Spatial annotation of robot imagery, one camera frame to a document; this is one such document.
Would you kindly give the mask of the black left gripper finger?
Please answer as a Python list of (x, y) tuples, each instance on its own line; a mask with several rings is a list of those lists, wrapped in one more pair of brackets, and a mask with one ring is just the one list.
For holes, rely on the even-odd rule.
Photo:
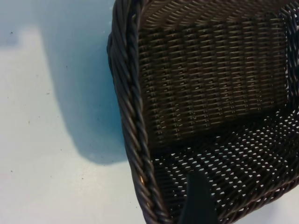
[(218, 223), (210, 185), (202, 174), (187, 176), (187, 198), (178, 222), (180, 224)]

